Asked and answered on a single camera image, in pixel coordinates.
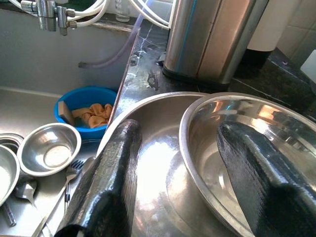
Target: white tile wall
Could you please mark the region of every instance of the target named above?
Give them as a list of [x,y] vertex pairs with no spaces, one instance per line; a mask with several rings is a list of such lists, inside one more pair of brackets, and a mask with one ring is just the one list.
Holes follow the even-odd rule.
[[316,49],[316,0],[302,0],[277,47],[298,67]]

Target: blue plastic basin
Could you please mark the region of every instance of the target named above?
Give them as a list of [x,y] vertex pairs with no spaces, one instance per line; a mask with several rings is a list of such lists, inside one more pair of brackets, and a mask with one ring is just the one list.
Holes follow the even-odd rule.
[[[101,105],[114,105],[117,94],[103,87],[87,86],[72,90],[63,95],[55,104],[54,116],[57,122],[66,123],[58,116],[58,102],[64,101],[69,110],[90,107],[90,105],[99,103]],[[107,125],[97,128],[76,127],[82,139],[101,139],[107,129]]]

